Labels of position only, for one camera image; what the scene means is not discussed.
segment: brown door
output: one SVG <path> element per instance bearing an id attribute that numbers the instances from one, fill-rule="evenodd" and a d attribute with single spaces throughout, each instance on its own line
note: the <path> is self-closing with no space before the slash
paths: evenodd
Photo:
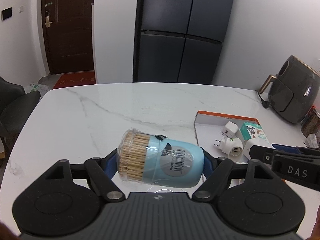
<path id="1" fill-rule="evenodd" d="M 42 0 L 44 45 L 51 74 L 94 70 L 92 4 L 93 0 Z"/>

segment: light blue plastic container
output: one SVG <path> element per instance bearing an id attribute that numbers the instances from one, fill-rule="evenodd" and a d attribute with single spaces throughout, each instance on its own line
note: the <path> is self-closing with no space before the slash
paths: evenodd
<path id="1" fill-rule="evenodd" d="M 118 148 L 121 153 L 123 141 Z M 141 181 L 167 187 L 189 188 L 198 184 L 203 171 L 202 149 L 192 143 L 150 135 Z"/>

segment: white table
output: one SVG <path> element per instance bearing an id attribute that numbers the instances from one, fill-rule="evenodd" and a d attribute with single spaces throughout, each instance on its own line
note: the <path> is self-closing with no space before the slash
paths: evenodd
<path id="1" fill-rule="evenodd" d="M 303 146 L 299 125 L 264 109 L 255 91 L 176 83 L 122 83 L 48 92 L 24 126 L 9 158 L 0 191 L 0 220 L 19 233 L 12 217 L 15 198 L 59 159 L 83 163 L 105 157 L 135 127 L 196 144 L 198 110 L 255 117 L 271 143 Z M 306 238 L 316 220 L 320 194 L 288 184 L 301 196 L 306 215 L 298 233 Z"/>

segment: refrigerator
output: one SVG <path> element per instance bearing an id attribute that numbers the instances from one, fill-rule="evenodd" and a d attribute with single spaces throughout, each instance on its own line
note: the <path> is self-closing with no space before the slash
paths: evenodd
<path id="1" fill-rule="evenodd" d="M 134 82 L 211 84 L 233 0 L 138 0 Z"/>

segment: chair backrest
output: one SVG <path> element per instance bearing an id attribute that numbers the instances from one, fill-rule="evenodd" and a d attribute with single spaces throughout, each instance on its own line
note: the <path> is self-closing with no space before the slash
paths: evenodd
<path id="1" fill-rule="evenodd" d="M 24 94 L 22 86 L 9 83 L 0 77 L 0 113 L 8 104 Z"/>

